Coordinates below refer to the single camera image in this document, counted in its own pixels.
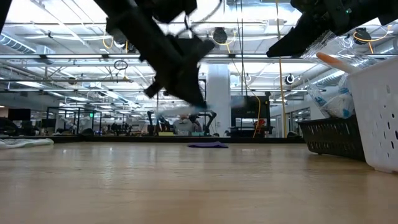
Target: ceiling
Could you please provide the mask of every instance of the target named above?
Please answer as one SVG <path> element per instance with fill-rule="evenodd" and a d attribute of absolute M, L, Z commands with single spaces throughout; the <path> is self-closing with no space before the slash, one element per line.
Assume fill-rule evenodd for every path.
<path fill-rule="evenodd" d="M 36 0 L 13 0 L 6 25 L 3 28 L 4 35 L 17 40 L 20 44 L 36 51 L 48 54 L 125 54 L 123 45 L 113 42 L 111 36 L 105 32 L 106 14 L 95 4 L 93 0 L 43 0 L 41 3 Z M 215 27 L 224 27 L 228 34 L 228 47 L 226 45 L 217 46 L 212 54 L 240 54 L 239 33 L 243 33 L 241 43 L 244 48 L 244 54 L 253 55 L 253 59 L 244 61 L 245 72 L 248 74 L 248 85 L 252 89 L 275 88 L 279 89 L 279 64 L 277 60 L 270 60 L 262 56 L 267 49 L 277 41 L 278 26 L 275 3 L 272 1 L 247 0 L 243 1 L 243 11 L 240 7 L 236 10 L 234 1 L 227 0 L 223 6 L 206 22 L 201 23 L 195 32 L 200 37 L 211 37 Z M 279 1 L 279 22 L 281 36 L 288 33 L 294 27 L 301 13 L 295 10 L 290 1 Z M 211 9 L 217 4 L 214 0 L 198 0 L 198 9 L 190 16 L 189 21 L 193 24 L 205 17 Z M 237 24 L 237 19 L 243 19 L 242 24 Z M 179 16 L 171 24 L 159 24 L 165 33 L 177 33 L 184 29 L 183 16 Z M 389 28 L 382 27 L 377 19 L 369 21 L 362 27 L 373 38 L 385 36 L 387 29 L 388 35 L 373 44 L 375 53 L 388 54 L 383 44 L 394 39 L 398 33 L 397 21 L 393 22 Z M 358 52 L 370 54 L 368 45 L 356 45 L 352 47 Z M 333 44 L 327 45 L 322 51 L 329 54 L 337 54 L 339 47 Z M 2 54 L 21 54 L 21 52 L 10 48 L 7 45 L 0 45 Z M 75 77 L 76 79 L 90 80 L 89 82 L 78 82 L 71 85 L 67 82 L 43 83 L 46 88 L 57 89 L 93 89 L 86 92 L 57 92 L 60 99 L 63 96 L 75 96 L 87 98 L 90 102 L 97 103 L 122 103 L 122 102 L 140 102 L 138 105 L 144 110 L 152 110 L 156 105 L 155 100 L 148 99 L 142 90 L 152 82 L 154 71 L 146 63 L 140 63 L 135 58 L 125 58 L 128 68 L 118 71 L 114 63 L 119 58 L 95 58 L 95 59 L 70 59 L 53 58 L 51 63 L 37 62 L 32 59 L 4 59 L 0 63 L 6 63 L 4 69 L 10 67 L 12 72 L 3 71 L 0 77 L 38 79 L 48 78 L 54 80 L 66 80 Z M 240 60 L 235 61 L 234 65 L 229 59 L 219 61 L 217 57 L 204 59 L 201 62 L 199 76 L 205 79 L 208 73 L 208 67 L 212 63 L 227 63 L 231 71 L 231 88 L 240 89 L 239 74 L 241 72 Z M 329 71 L 330 68 L 322 64 L 315 63 L 313 60 L 295 59 L 282 61 L 282 76 L 293 74 L 302 80 L 313 80 L 324 78 L 322 74 Z M 295 88 L 301 87 L 301 82 L 296 79 Z M 32 88 L 32 86 L 13 83 L 12 88 Z M 112 94 L 104 91 L 101 93 L 98 89 L 114 90 Z M 163 102 L 160 104 L 164 109 L 183 105 L 179 103 L 170 103 L 175 100 L 171 97 L 160 96 Z"/>

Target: pillar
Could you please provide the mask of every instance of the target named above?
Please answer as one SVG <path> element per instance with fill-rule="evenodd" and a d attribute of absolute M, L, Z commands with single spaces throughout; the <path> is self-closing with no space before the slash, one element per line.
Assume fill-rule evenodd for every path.
<path fill-rule="evenodd" d="M 211 64 L 207 75 L 207 103 L 217 113 L 212 122 L 210 134 L 217 132 L 221 137 L 231 126 L 231 101 L 229 69 L 227 64 Z"/>

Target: person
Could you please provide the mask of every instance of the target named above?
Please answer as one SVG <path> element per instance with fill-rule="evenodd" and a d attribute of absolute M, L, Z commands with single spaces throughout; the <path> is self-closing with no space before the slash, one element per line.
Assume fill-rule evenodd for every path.
<path fill-rule="evenodd" d="M 181 114 L 180 119 L 174 121 L 173 127 L 174 134 L 179 136 L 189 136 L 193 131 L 193 124 L 186 114 Z"/>
<path fill-rule="evenodd" d="M 197 118 L 198 118 L 198 115 L 196 115 L 196 114 L 192 114 L 192 115 L 189 116 L 189 120 L 193 124 L 192 131 L 200 133 L 200 132 L 202 132 L 202 130 L 201 130 L 201 126 L 200 126 L 200 123 L 197 120 Z"/>

